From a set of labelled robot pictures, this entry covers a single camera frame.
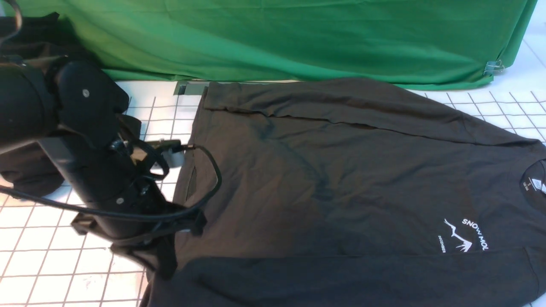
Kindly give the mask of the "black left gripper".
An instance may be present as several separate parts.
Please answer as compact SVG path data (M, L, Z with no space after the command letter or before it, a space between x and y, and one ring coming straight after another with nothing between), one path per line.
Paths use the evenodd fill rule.
M166 200L151 175L135 171L72 171L70 182L85 204L72 227L108 240L114 253L135 256L163 280L177 269L176 233L203 233L207 195L184 208Z

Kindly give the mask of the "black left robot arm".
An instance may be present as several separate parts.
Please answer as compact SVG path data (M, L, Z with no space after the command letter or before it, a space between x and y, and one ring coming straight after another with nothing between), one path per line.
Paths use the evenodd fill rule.
M220 188L220 169L203 146L179 141L145 142L120 116L129 97L87 61L45 58L1 61L1 152L36 142L84 207L36 197L15 188L2 194L75 211L79 235L111 242L118 254L168 280L177 268L175 233L202 235L201 210ZM191 208L169 202L157 181L169 174L163 154L201 150L216 173L216 185Z

